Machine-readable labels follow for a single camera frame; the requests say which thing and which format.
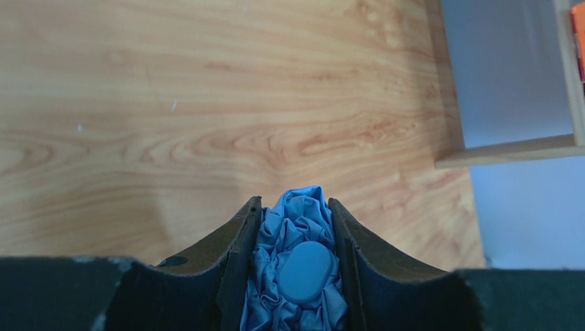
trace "laminate floor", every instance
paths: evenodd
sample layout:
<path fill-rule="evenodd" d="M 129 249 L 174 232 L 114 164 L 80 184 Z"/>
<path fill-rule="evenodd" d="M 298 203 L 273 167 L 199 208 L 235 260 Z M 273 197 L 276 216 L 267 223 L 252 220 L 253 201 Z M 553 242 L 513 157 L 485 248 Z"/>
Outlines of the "laminate floor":
<path fill-rule="evenodd" d="M 198 241 L 319 184 L 439 268 L 483 265 L 437 1 L 0 5 L 0 254 Z"/>

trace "wooden floor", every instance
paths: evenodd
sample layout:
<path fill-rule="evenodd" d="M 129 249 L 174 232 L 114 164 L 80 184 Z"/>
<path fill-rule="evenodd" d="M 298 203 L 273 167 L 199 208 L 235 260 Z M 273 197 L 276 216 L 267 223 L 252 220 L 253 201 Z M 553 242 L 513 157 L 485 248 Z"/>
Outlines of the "wooden floor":
<path fill-rule="evenodd" d="M 0 5 L 0 254 L 156 263 L 320 184 L 440 268 L 483 265 L 440 8 L 424 0 Z"/>

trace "blue oval object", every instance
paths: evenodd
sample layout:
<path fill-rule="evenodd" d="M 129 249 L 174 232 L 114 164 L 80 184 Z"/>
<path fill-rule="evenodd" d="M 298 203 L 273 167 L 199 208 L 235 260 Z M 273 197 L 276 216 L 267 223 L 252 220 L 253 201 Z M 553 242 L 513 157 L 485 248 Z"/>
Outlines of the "blue oval object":
<path fill-rule="evenodd" d="M 305 241 L 292 249 L 279 272 L 279 293 L 296 304 L 308 303 L 321 293 L 333 268 L 333 254 L 316 241 Z"/>

